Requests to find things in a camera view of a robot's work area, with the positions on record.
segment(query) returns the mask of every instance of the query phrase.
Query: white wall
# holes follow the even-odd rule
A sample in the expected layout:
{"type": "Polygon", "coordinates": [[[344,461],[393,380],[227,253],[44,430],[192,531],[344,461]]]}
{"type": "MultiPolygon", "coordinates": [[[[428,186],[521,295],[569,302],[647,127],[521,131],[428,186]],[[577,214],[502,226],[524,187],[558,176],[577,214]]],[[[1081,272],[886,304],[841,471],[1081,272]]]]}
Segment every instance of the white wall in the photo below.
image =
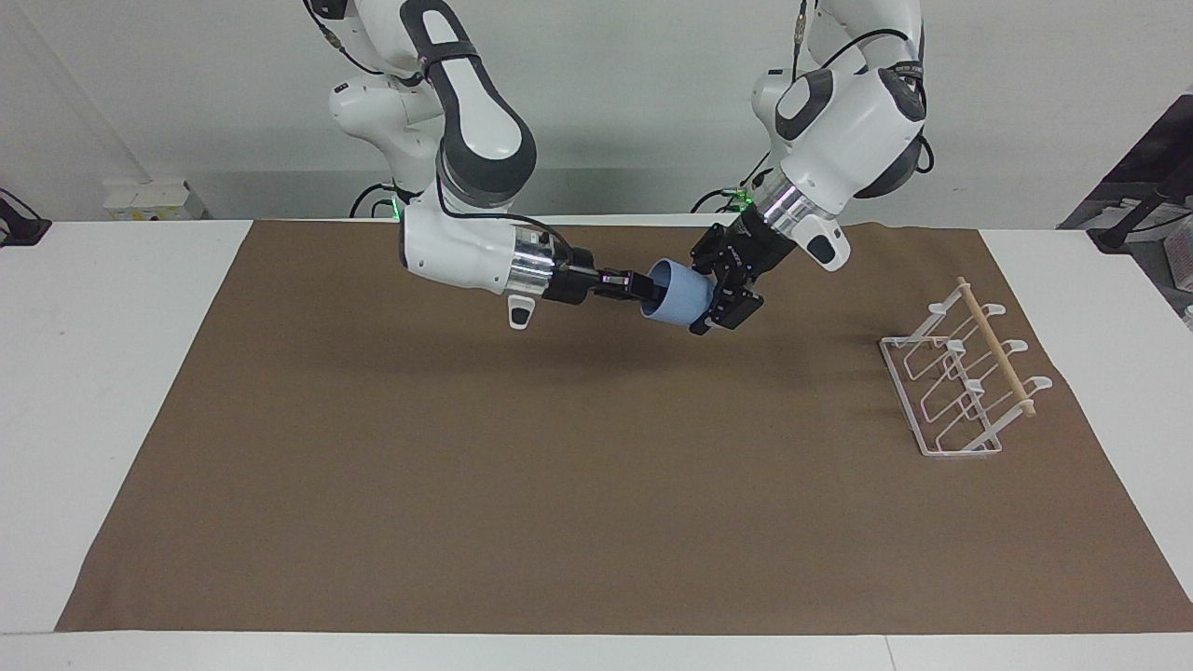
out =
{"type": "MultiPolygon", "coordinates": [[[[1047,228],[1193,80],[1187,0],[923,0],[939,167],[843,218],[1047,228]]],[[[766,149],[755,76],[790,59],[792,0],[452,0],[539,144],[520,209],[674,211],[766,149]]],[[[354,72],[301,0],[5,0],[154,176],[220,217],[342,216],[384,177],[328,117],[354,72]]],[[[0,184],[101,218],[105,154],[0,30],[0,184]]]]}

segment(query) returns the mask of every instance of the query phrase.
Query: wooden dowel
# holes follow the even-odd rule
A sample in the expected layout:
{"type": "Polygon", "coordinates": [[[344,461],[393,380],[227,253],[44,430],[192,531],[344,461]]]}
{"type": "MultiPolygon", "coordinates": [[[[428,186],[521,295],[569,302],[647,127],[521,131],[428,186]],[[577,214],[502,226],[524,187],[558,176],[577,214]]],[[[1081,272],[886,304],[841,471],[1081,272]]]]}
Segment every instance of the wooden dowel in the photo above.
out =
{"type": "Polygon", "coordinates": [[[1010,392],[1015,395],[1015,402],[1024,405],[1024,414],[1027,417],[1036,417],[1036,404],[1027,396],[1027,389],[1024,389],[1024,383],[1019,380],[1019,375],[1015,374],[1015,367],[1010,365],[1010,357],[1007,352],[1002,351],[1002,343],[999,341],[999,337],[994,334],[994,330],[990,328],[990,321],[985,318],[985,313],[982,312],[982,306],[978,304],[977,298],[973,297],[973,291],[970,290],[969,282],[965,282],[964,277],[958,277],[957,282],[962,290],[962,297],[965,298],[965,306],[969,307],[970,314],[973,315],[973,321],[977,322],[977,327],[982,331],[982,336],[985,338],[985,344],[990,347],[990,352],[994,357],[999,359],[999,369],[1002,370],[1002,376],[1007,378],[1007,384],[1010,384],[1010,392]]]}

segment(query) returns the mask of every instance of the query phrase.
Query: brown mat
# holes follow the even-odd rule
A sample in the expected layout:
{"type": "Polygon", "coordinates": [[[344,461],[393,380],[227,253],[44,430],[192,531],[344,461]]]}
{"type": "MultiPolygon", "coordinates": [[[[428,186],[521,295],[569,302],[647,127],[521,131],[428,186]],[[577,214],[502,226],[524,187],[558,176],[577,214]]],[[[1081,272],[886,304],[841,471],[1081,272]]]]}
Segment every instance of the brown mat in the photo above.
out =
{"type": "MultiPolygon", "coordinates": [[[[570,232],[639,269],[698,235],[570,232]]],[[[514,333],[407,275],[392,226],[256,223],[57,628],[1193,630],[1038,346],[1016,361],[1057,387],[1006,453],[920,456],[880,336],[965,275],[1034,343],[979,235],[849,236],[697,338],[598,300],[514,333]]]]}

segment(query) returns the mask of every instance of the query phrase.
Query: black velcro strap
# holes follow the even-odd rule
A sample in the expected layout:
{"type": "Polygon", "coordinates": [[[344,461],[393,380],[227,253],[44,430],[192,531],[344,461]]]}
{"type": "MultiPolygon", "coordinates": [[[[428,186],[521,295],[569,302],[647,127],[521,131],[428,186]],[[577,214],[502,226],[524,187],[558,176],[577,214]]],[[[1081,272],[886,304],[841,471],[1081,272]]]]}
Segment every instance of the black velcro strap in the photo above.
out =
{"type": "Polygon", "coordinates": [[[471,42],[441,42],[419,50],[419,63],[422,64],[422,75],[426,76],[431,66],[450,61],[452,59],[468,59],[470,56],[481,57],[476,53],[476,47],[471,42]]]}
{"type": "Polygon", "coordinates": [[[923,80],[923,63],[920,61],[902,61],[890,67],[895,74],[915,80],[923,80]]]}

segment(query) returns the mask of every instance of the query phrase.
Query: white table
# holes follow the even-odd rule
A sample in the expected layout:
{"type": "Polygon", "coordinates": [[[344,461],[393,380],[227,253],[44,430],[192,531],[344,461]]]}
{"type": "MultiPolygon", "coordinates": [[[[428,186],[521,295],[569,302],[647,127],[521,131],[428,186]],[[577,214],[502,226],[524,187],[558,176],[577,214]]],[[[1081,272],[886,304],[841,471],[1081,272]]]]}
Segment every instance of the white table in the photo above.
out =
{"type": "MultiPolygon", "coordinates": [[[[1193,669],[1193,634],[45,634],[249,223],[60,223],[38,247],[0,250],[0,632],[13,632],[0,669],[1193,669]]],[[[1191,415],[1193,336],[1130,259],[1098,254],[1082,233],[983,238],[1193,595],[1193,420],[1179,419],[1191,415]]]]}

